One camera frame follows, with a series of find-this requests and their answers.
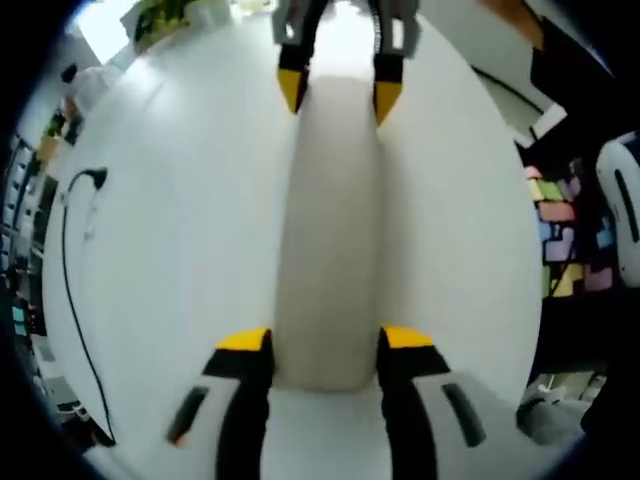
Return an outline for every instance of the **window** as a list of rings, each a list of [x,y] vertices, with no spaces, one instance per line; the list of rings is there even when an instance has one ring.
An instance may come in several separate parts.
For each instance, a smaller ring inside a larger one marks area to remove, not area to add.
[[[74,21],[100,63],[107,63],[129,43],[120,18],[134,3],[131,0],[90,2],[76,14]]]

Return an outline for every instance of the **person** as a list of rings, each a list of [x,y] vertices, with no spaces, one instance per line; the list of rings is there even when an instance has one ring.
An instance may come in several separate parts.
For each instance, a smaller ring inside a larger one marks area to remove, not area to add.
[[[63,112],[69,121],[79,123],[118,81],[120,71],[110,65],[101,65],[78,72],[78,66],[73,63],[64,69],[60,78],[68,85]]]

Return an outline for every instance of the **white surface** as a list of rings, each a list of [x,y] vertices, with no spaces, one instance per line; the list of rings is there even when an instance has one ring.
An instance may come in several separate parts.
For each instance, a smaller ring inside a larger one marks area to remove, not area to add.
[[[528,3],[539,13],[549,13],[546,0]],[[502,80],[538,107],[545,109],[551,104],[530,81],[531,45],[477,0],[422,0],[420,12],[467,62]]]
[[[542,138],[549,130],[560,123],[566,116],[567,112],[565,111],[565,109],[557,103],[554,103],[533,125],[533,131],[536,132],[538,138]]]
[[[375,373],[385,159],[371,80],[327,70],[314,70],[299,113],[273,330],[275,381],[353,391]]]
[[[385,191],[377,320],[431,333],[453,368],[515,406],[542,294],[533,204],[490,97],[451,45],[427,23],[423,29],[404,93],[377,131]],[[371,82],[371,41],[367,19],[341,12],[318,32],[314,75]],[[74,189],[69,275],[120,448],[132,461],[165,432],[217,341],[274,322],[294,152],[326,161],[325,137],[295,148],[302,116],[288,113],[279,92],[268,18],[182,32],[158,47],[96,107],[61,172],[69,179],[83,167],[109,168],[86,243],[92,189],[84,180]],[[315,102],[303,116],[348,136],[362,128],[345,121],[354,118],[349,100]],[[47,330],[69,383],[104,426],[65,298],[61,216],[56,202],[43,267]],[[323,248],[341,254],[341,244]],[[307,415],[330,416],[331,398],[318,395]],[[279,421],[295,422],[273,408]]]
[[[228,379],[217,382],[230,382]],[[215,478],[220,405],[229,400],[225,385],[212,390],[200,407],[188,446],[176,449],[155,439],[146,451],[112,453],[116,465],[133,465],[135,478]],[[270,415],[260,458],[261,478],[323,480],[391,478],[391,451],[380,409],[377,384],[356,394],[303,391],[269,392]]]
[[[529,127],[538,121],[540,113],[495,82],[483,77],[479,78],[500,110],[505,123],[517,130],[520,135],[531,137]]]

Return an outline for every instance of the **colorful sticky note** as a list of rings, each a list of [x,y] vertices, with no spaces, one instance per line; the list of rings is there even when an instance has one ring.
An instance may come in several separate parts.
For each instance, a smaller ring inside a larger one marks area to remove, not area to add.
[[[540,219],[546,222],[571,222],[576,219],[573,207],[567,202],[540,202]]]
[[[573,228],[563,228],[560,240],[548,240],[544,244],[544,260],[546,262],[566,262],[572,250]]]
[[[569,202],[573,201],[575,197],[567,182],[565,182],[564,180],[560,180],[556,183],[556,185],[560,189],[560,192],[562,192],[562,196],[565,200],[568,200]]]
[[[553,202],[561,202],[564,200],[562,192],[558,188],[558,185],[556,185],[554,182],[545,182],[543,180],[539,180],[538,186],[540,187],[545,200],[550,200]]]
[[[567,265],[559,280],[551,282],[551,290],[554,297],[570,297],[573,295],[573,283],[584,278],[584,266],[577,263]]]
[[[613,232],[611,231],[611,224],[609,223],[609,220],[603,218],[602,225],[602,230],[596,234],[598,248],[606,248],[613,244]]]
[[[551,238],[551,224],[538,221],[538,232],[540,233],[540,241],[549,240]]]
[[[585,268],[584,288],[589,292],[598,292],[613,287],[613,269],[603,268],[599,272],[591,271],[591,266]]]
[[[540,171],[536,167],[525,167],[524,174],[527,178],[542,178]]]
[[[544,196],[542,195],[542,190],[540,190],[537,180],[527,180],[527,185],[529,185],[531,198],[533,198],[534,202],[539,202],[541,200],[544,200]]]
[[[24,310],[17,307],[11,307],[11,313],[13,313],[13,321],[24,323]]]
[[[27,328],[24,326],[24,323],[14,323],[13,328],[16,331],[16,335],[20,335],[21,337],[27,336]]]
[[[578,177],[573,177],[571,179],[571,182],[569,182],[569,189],[573,193],[574,197],[577,197],[580,194],[581,188],[582,187],[580,185],[580,180],[578,179]]]

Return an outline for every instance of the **power cord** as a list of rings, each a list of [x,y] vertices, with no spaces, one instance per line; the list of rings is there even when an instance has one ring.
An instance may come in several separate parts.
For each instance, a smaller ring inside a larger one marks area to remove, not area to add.
[[[107,420],[107,427],[109,428],[109,433],[111,435],[111,439],[115,442],[116,437],[113,434],[113,428],[111,427],[111,415],[109,414],[109,407],[107,405],[107,399],[104,394],[104,389],[102,388],[102,382],[100,381],[100,377],[98,376],[98,372],[96,371],[96,367],[93,365],[93,361],[91,360],[91,356],[89,355],[89,350],[87,349],[87,344],[84,340],[84,336],[82,335],[82,329],[80,328],[80,322],[78,321],[78,314],[76,313],[76,308],[73,303],[73,299],[71,298],[71,290],[69,289],[69,276],[67,273],[67,245],[66,245],[66,232],[67,232],[67,216],[69,213],[69,197],[71,195],[71,190],[75,185],[76,181],[82,176],[90,177],[93,180],[93,185],[96,190],[100,190],[104,185],[104,182],[107,179],[107,169],[106,168],[98,168],[98,169],[87,169],[78,172],[71,183],[69,183],[69,188],[63,197],[64,201],[64,215],[62,217],[62,271],[64,273],[64,286],[67,291],[67,298],[69,300],[69,306],[71,307],[71,314],[73,315],[73,321],[76,324],[76,329],[78,330],[78,337],[80,337],[80,343],[82,344],[82,349],[84,350],[84,354],[87,357],[87,362],[89,363],[89,367],[91,367],[91,371],[93,372],[93,376],[96,379],[96,385],[98,386],[98,391],[100,392],[100,399],[102,400],[102,406],[104,408],[105,417]]]

